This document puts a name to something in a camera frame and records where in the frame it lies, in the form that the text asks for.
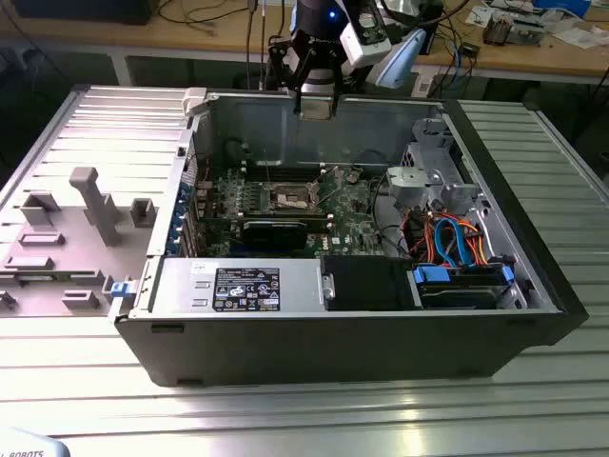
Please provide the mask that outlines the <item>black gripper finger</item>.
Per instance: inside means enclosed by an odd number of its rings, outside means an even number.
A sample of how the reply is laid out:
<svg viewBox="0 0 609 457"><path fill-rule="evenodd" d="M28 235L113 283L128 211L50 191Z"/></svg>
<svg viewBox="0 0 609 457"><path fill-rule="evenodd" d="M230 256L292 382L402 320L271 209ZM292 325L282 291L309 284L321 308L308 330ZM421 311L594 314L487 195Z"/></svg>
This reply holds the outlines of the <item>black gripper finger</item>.
<svg viewBox="0 0 609 457"><path fill-rule="evenodd" d="M341 95L343 94L343 73L342 73L342 64L343 64L343 52L340 50L338 45L332 45L328 51L328 63L330 69L332 70L332 75L334 79L334 89L332 95L332 103L331 103L331 116L336 115L337 107Z"/></svg>
<svg viewBox="0 0 609 457"><path fill-rule="evenodd" d="M272 35L268 40L268 57L277 86L294 93L294 113L301 114L303 85L310 73L310 36Z"/></svg>

